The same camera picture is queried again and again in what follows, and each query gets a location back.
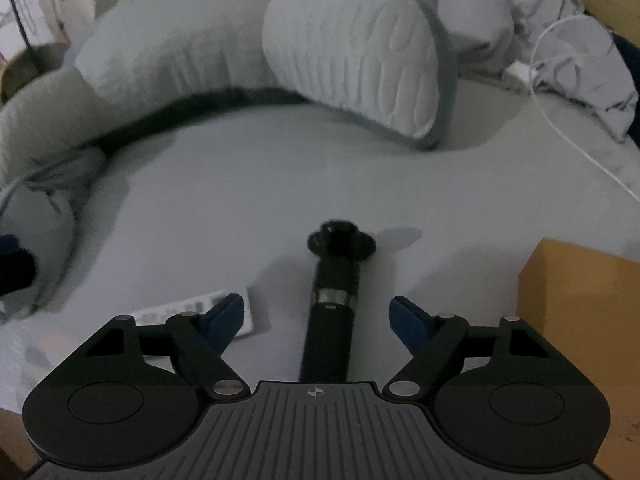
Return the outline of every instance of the white cable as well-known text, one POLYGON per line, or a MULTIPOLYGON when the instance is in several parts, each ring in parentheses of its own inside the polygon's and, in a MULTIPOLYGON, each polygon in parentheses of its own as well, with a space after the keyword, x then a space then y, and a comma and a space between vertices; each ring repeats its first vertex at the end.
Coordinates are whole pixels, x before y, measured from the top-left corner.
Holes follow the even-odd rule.
MULTIPOLYGON (((535 88, 533 87, 533 78, 532 78, 532 70, 533 70, 533 64, 534 64, 534 59, 536 57, 536 54, 538 52, 538 47, 540 46, 540 42, 542 41, 542 39, 550 32, 552 31, 554 28, 556 28, 558 25, 562 25, 563 23, 566 22, 570 22, 572 20, 580 20, 580 19, 585 19, 585 18, 589 18, 590 20, 595 20, 595 18, 592 18, 591 16, 588 16, 586 14, 574 14, 573 16, 567 16, 566 18, 562 18, 561 20, 557 20, 556 22, 553 22, 551 25, 549 25, 545 30, 542 31, 542 33, 538 36, 538 40, 536 41, 535 46, 533 47, 533 51, 531 53, 531 59, 529 61, 529 93, 531 94, 531 97, 533 98, 533 101, 535 102, 536 106, 538 107, 538 110, 540 110, 540 113, 542 114, 542 116, 545 118, 546 122, 549 124, 549 126, 551 126, 553 128, 553 130, 560 136, 562 137, 564 140, 566 140, 566 142, 568 142, 571 146, 573 146, 579 153, 581 153, 588 161, 590 161, 594 166, 596 166, 597 168, 599 168, 600 170, 602 170, 606 175, 610 176, 622 189, 624 189, 627 193, 629 193, 629 195, 631 195, 631 197, 636 200, 636 202, 640 203, 640 197, 638 195, 636 195, 633 191, 631 191, 624 182, 622 182, 615 174, 613 174, 611 171, 609 171, 607 168, 605 168, 601 163, 599 163, 595 158, 593 158, 591 155, 589 155, 589 153, 587 153, 584 149, 582 149, 580 146, 578 146, 575 142, 573 142, 566 133, 564 133, 560 128, 558 128, 551 119, 549 119, 549 116, 546 114, 544 108, 542 107, 542 105, 540 104, 540 100, 538 99, 538 96, 536 95, 536 91, 535 88)), ((584 53, 580 53, 580 54, 573 54, 571 56, 567 56, 567 57, 577 57, 577 56, 583 56, 584 53)))

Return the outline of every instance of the orange box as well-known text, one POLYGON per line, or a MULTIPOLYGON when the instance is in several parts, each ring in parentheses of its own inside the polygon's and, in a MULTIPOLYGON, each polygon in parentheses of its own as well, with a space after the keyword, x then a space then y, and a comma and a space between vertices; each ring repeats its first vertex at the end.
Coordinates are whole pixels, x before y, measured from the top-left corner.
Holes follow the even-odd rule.
POLYGON ((520 273, 518 316, 606 397, 609 433, 596 465, 640 479, 640 264, 542 240, 520 273))

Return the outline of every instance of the wall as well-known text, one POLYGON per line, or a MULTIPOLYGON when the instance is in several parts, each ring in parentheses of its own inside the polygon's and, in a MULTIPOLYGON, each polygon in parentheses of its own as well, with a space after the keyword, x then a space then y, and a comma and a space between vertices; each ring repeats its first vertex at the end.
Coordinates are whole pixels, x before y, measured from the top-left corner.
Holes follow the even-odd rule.
MULTIPOLYGON (((20 18, 33 44, 52 41, 52 34, 47 25, 38 0, 16 0, 20 18)), ((24 49, 18 26, 11 13, 9 0, 0 0, 0 52, 10 59, 24 49)))

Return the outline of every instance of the white bed sheet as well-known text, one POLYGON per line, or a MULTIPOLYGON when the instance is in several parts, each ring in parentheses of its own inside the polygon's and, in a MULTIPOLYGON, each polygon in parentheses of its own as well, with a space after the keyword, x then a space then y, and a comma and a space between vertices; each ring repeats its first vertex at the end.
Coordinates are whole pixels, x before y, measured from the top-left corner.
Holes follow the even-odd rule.
MULTIPOLYGON (((609 139, 582 110, 543 102, 590 151, 638 164, 638 150, 599 145, 609 139)), ((518 272, 543 237, 640 260, 640 204, 524 96, 461 81, 433 153, 317 105, 248 108, 114 159, 50 307, 0 328, 0 407, 19 412, 112 316, 221 288, 248 288, 257 329, 230 345, 229 364, 251 386, 296 380, 316 264, 305 241, 331 218, 378 241, 362 267, 350 378, 380 385, 409 359, 388 327, 395 295, 492 325, 514 312, 518 272)))

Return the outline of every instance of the white pillow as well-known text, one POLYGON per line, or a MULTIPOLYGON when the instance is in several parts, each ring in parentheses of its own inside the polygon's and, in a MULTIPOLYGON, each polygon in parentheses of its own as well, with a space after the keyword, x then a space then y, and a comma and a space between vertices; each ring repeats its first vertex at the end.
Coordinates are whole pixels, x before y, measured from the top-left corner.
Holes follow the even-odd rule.
POLYGON ((417 0, 272 0, 262 33, 280 86, 427 147, 448 126, 457 77, 440 40, 444 29, 417 0))
POLYGON ((0 187, 47 160, 97 139, 106 121, 76 67, 47 73, 20 90, 0 113, 0 187))
POLYGON ((105 15, 76 66, 114 129, 194 94, 273 86, 270 0, 133 0, 105 15))

